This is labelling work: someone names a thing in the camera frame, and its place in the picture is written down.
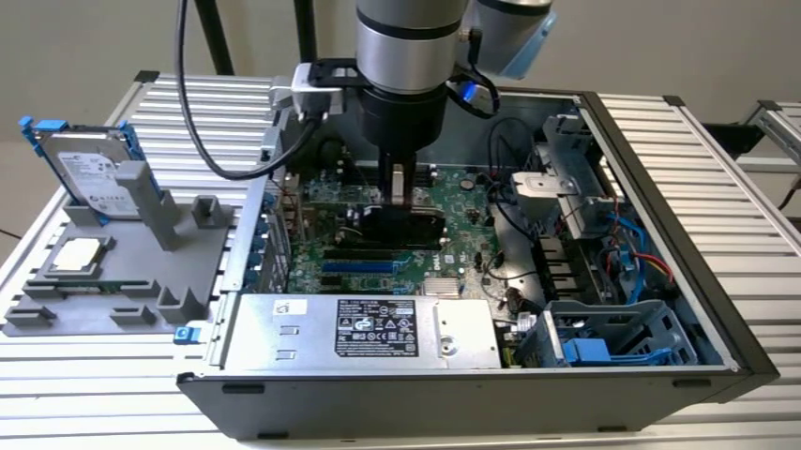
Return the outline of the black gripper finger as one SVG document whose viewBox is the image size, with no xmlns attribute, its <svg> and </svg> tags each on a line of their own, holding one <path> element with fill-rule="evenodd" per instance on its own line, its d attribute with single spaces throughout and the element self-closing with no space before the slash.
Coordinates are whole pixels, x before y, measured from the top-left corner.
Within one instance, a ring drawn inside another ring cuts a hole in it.
<svg viewBox="0 0 801 450">
<path fill-rule="evenodd" d="M 416 158 L 413 153 L 381 153 L 381 201 L 411 206 Z"/>
</svg>

